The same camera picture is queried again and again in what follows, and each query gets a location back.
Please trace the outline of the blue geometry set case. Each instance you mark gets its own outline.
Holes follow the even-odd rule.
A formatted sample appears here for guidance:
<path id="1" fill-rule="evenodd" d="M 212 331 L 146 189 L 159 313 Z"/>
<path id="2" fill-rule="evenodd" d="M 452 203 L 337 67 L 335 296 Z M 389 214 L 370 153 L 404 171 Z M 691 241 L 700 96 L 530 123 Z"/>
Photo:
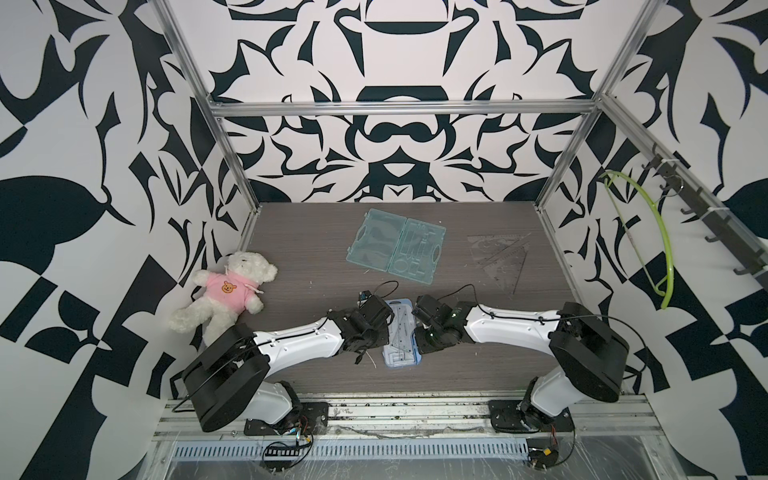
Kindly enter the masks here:
<path id="1" fill-rule="evenodd" d="M 388 301 L 394 317 L 390 322 L 389 343 L 382 349 L 385 365 L 389 368 L 416 366 L 421 362 L 414 332 L 413 304 L 408 299 Z"/>

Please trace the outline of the teal ruler set case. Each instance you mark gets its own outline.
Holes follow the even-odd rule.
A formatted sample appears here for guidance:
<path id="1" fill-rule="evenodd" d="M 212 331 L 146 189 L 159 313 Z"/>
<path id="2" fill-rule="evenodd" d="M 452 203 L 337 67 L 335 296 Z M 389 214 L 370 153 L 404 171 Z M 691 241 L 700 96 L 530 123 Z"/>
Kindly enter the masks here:
<path id="1" fill-rule="evenodd" d="M 370 209 L 348 248 L 346 260 L 431 285 L 445 236 L 446 229 L 440 225 Z"/>

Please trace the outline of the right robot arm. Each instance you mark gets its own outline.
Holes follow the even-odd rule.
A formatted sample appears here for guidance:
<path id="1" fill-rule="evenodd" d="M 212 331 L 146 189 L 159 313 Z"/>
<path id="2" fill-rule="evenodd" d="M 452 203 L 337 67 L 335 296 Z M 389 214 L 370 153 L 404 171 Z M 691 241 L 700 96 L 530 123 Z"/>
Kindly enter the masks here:
<path id="1" fill-rule="evenodd" d="M 420 354 L 461 343 L 497 343 L 551 355 L 556 367 L 534 378 L 521 401 L 492 416 L 496 430 L 535 432 L 552 425 L 573 404 L 589 398 L 615 403 L 621 393 L 628 342 L 584 306 L 526 312 L 460 301 L 450 306 L 422 295 L 412 310 Z"/>

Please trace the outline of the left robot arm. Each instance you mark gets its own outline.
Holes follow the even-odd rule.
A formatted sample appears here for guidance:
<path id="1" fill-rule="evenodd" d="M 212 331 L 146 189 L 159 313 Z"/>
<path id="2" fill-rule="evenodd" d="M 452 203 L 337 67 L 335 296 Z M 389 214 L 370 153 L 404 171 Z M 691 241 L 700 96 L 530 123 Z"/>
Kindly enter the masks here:
<path id="1" fill-rule="evenodd" d="M 227 329 L 184 370 L 182 380 L 203 432 L 222 430 L 239 418 L 255 420 L 277 434 L 299 426 L 304 407 L 285 381 L 267 378 L 316 359 L 366 353 L 389 343 L 395 313 L 365 291 L 350 309 L 329 310 L 321 319 L 286 330 Z"/>

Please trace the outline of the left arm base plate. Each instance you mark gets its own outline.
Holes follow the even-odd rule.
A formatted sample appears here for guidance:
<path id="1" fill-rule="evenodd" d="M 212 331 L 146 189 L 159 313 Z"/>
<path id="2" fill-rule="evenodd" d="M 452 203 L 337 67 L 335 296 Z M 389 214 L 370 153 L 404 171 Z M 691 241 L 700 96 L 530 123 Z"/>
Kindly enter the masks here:
<path id="1" fill-rule="evenodd" d="M 245 436 L 277 436 L 295 434 L 308 435 L 323 433 L 328 426 L 329 407 L 327 402 L 307 402 L 293 408 L 285 418 L 274 425 L 262 420 L 247 419 Z"/>

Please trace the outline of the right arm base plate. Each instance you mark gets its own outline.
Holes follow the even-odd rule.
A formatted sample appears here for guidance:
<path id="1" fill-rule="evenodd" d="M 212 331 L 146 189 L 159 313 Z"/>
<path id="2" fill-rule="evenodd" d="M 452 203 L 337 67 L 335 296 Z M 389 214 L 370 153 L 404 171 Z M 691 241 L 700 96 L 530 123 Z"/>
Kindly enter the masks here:
<path id="1" fill-rule="evenodd" d="M 491 400 L 488 402 L 490 422 L 493 430 L 498 433 L 527 434 L 573 432 L 573 418 L 569 409 L 558 416 L 548 416 L 522 400 Z"/>

